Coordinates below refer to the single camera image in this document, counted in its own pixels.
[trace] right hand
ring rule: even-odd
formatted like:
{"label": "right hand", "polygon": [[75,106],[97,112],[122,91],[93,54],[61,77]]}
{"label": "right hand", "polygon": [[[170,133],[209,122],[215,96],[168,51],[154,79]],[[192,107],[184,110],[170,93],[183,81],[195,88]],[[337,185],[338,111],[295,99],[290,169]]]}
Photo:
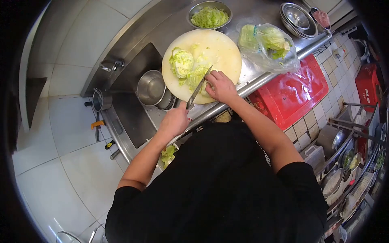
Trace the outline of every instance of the right hand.
{"label": "right hand", "polygon": [[228,104],[239,97],[234,83],[222,71],[212,70],[205,79],[213,86],[207,84],[205,90],[215,100]]}

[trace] cutting board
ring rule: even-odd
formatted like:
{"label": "cutting board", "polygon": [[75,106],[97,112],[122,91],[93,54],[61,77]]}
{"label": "cutting board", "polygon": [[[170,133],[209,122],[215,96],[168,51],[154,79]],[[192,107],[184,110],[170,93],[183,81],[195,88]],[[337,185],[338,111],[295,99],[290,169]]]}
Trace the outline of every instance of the cutting board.
{"label": "cutting board", "polygon": [[[177,98],[188,101],[192,92],[187,84],[179,86],[177,76],[170,70],[169,58],[175,47],[192,53],[194,68],[197,65],[211,63],[213,70],[223,71],[234,84],[237,84],[242,68],[242,58],[236,44],[228,36],[215,30],[192,30],[175,39],[166,50],[162,60],[163,80],[166,87]],[[201,54],[208,58],[197,62]],[[193,103],[206,104],[214,101],[211,97],[198,94]]]}

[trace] left hand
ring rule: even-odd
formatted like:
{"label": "left hand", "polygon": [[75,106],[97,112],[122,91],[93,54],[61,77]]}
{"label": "left hand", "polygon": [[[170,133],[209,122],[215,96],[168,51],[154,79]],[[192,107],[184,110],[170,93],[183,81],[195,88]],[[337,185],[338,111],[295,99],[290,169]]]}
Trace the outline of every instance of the left hand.
{"label": "left hand", "polygon": [[175,136],[180,135],[189,125],[188,112],[186,102],[181,101],[178,108],[170,109],[163,118],[157,134],[162,138],[168,139],[170,142]]}

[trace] red cooler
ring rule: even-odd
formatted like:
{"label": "red cooler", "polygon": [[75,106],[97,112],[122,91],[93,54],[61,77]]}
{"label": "red cooler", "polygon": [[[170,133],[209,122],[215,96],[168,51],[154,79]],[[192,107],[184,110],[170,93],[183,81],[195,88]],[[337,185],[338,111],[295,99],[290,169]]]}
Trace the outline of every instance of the red cooler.
{"label": "red cooler", "polygon": [[[358,76],[355,78],[359,99],[361,104],[375,105],[381,104],[382,91],[377,78],[377,66],[374,63],[365,64],[361,67]],[[365,107],[368,112],[373,112],[374,108]]]}

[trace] knife blade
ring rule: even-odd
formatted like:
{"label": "knife blade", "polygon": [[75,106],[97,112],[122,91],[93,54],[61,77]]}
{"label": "knife blade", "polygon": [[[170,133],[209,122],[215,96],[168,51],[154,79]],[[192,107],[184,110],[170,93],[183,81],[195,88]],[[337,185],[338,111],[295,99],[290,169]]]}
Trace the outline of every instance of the knife blade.
{"label": "knife blade", "polygon": [[189,98],[188,102],[186,103],[186,109],[188,110],[189,107],[193,104],[193,101],[195,100],[198,92],[200,91],[201,89],[201,86],[203,85],[204,81],[205,81],[205,76],[207,76],[210,72],[211,72],[211,69],[212,69],[213,65],[211,65],[211,67],[208,69],[208,71],[205,73],[204,77],[201,79],[200,83],[198,83],[196,89],[193,91],[193,94],[192,96]]}

